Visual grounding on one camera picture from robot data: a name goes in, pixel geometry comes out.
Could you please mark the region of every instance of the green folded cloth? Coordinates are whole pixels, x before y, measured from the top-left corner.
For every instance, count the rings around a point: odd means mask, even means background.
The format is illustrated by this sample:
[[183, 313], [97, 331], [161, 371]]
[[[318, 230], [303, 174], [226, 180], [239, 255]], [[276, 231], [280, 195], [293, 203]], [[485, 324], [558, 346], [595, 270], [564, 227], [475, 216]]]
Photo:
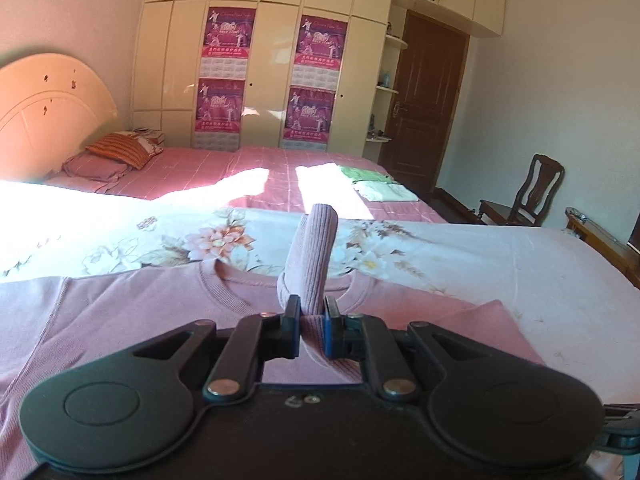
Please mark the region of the green folded cloth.
[[388, 176], [371, 170], [360, 170], [359, 168], [350, 168], [349, 166], [338, 166], [342, 174], [351, 180], [352, 184], [368, 180], [369, 182], [386, 182], [392, 184], [394, 180]]
[[353, 189], [369, 202], [418, 202], [418, 197], [400, 184], [363, 180], [353, 184]]

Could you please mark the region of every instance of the white headboard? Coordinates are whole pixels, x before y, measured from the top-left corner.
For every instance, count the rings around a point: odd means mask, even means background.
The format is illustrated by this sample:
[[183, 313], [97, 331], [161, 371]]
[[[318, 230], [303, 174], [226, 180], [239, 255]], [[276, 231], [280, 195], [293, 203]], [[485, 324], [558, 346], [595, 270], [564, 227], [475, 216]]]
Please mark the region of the white headboard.
[[77, 59], [36, 54], [0, 69], [0, 180], [41, 178], [121, 129], [107, 87]]

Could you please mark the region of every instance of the wooden door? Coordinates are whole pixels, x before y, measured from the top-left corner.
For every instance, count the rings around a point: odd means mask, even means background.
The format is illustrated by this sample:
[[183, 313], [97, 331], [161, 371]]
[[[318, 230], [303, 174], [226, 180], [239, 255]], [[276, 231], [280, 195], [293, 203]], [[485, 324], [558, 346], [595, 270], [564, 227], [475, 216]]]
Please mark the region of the wooden door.
[[380, 164], [420, 197], [433, 192], [462, 81], [469, 36], [407, 12]]

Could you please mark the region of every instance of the door handle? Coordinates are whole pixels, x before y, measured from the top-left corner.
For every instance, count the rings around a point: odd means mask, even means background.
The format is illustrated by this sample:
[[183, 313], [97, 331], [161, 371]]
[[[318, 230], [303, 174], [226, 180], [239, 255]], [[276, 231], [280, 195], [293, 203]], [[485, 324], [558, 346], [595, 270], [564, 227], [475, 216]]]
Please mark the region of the door handle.
[[394, 109], [391, 112], [391, 116], [395, 119], [398, 117], [398, 114], [400, 112], [403, 112], [406, 110], [406, 107], [402, 105], [402, 103], [400, 101], [396, 101], [396, 104], [394, 105]]

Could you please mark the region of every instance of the door frame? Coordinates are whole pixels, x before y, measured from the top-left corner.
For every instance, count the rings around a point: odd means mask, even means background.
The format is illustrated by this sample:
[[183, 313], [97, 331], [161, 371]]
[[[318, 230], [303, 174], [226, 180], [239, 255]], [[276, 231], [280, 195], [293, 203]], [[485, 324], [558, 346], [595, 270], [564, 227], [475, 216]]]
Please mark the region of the door frame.
[[[456, 34], [463, 36], [465, 38], [465, 49], [464, 49], [464, 53], [462, 55], [462, 70], [460, 71], [460, 79], [458, 80], [458, 83], [456, 85], [456, 95], [453, 98], [453, 107], [451, 109], [451, 117], [449, 118], [449, 125], [447, 126], [447, 132], [445, 133], [445, 137], [444, 137], [444, 149], [442, 150], [442, 153], [440, 153], [440, 158], [438, 159], [438, 163], [436, 165], [436, 171], [435, 171], [435, 184], [433, 189], [435, 190], [435, 188], [438, 185], [438, 177], [440, 176], [440, 170], [442, 168], [442, 163], [444, 161], [444, 155], [447, 152], [447, 146], [449, 145], [449, 137], [451, 135], [451, 129], [453, 127], [453, 119], [456, 117], [456, 111], [458, 110], [458, 101], [460, 98], [460, 91], [462, 89], [462, 79], [465, 76], [465, 71], [466, 71], [466, 58], [469, 52], [469, 42], [471, 40], [471, 36], [469, 34], [467, 34], [466, 32], [463, 32], [462, 30], [459, 30], [458, 28], [455, 27], [451, 27], [450, 25], [447, 25], [446, 23], [442, 23], [439, 22], [438, 20], [432, 18], [431, 16], [427, 16], [426, 14], [421, 14], [420, 12], [416, 12], [415, 10], [411, 10], [411, 9], [407, 9], [406, 10], [406, 16], [404, 18], [404, 29], [402, 30], [402, 39], [404, 40], [404, 35], [406, 34], [406, 26], [407, 26], [407, 22], [409, 20], [409, 15], [413, 15], [416, 16], [417, 18], [420, 18], [422, 20], [427, 20], [428, 22], [434, 23], [435, 25], [438, 25], [442, 28], [446, 28], [448, 30], [451, 30], [452, 32], [455, 32]], [[398, 58], [398, 67], [400, 67], [400, 64], [402, 63], [402, 57], [404, 56], [406, 50], [403, 50], [400, 52], [400, 57]], [[393, 88], [397, 88], [398, 87], [398, 74], [399, 74], [399, 70], [396, 70], [396, 77], [394, 78], [394, 84], [393, 84]], [[394, 109], [394, 106], [396, 105], [396, 100], [399, 98], [399, 95], [394, 95], [394, 97], [391, 99], [391, 104], [389, 106], [389, 112], [386, 115], [386, 124], [385, 124], [385, 131], [388, 132], [389, 131], [389, 124], [392, 121], [393, 117], [392, 117], [392, 111]]]

